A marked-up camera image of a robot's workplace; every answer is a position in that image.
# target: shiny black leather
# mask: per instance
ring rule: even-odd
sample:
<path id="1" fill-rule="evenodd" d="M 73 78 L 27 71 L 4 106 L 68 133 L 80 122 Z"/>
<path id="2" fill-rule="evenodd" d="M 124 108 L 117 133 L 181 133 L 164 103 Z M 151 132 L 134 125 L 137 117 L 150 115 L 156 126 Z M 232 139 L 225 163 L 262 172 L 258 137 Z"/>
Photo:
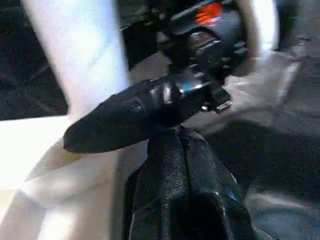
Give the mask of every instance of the shiny black leather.
<path id="1" fill-rule="evenodd" d="M 226 109 L 230 95 L 196 66 L 112 95 L 68 128 L 64 148 L 76 153 L 108 152 L 157 136 L 203 105 Z"/>
<path id="2" fill-rule="evenodd" d="M 129 240 L 254 240 L 235 179 L 196 132 L 152 138 L 138 172 Z"/>

